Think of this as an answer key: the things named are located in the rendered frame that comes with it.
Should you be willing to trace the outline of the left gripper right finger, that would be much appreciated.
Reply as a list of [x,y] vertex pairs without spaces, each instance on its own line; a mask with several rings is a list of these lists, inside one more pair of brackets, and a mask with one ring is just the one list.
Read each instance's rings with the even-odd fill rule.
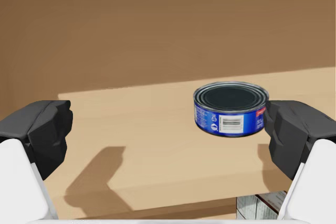
[[266,103],[272,162],[292,183],[279,220],[336,220],[336,121],[299,101]]

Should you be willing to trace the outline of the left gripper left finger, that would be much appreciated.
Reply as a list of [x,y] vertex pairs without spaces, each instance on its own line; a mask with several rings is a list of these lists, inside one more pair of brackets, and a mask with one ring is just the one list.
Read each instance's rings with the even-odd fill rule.
[[36,101],[0,120],[0,220],[58,219],[44,181],[65,159],[70,106]]

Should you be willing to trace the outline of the blue flat can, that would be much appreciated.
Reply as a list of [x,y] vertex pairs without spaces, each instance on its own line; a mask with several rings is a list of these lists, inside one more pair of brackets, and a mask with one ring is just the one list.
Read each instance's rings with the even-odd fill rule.
[[256,84],[224,81],[195,90],[194,120],[203,131],[223,137],[253,135],[264,128],[269,93]]

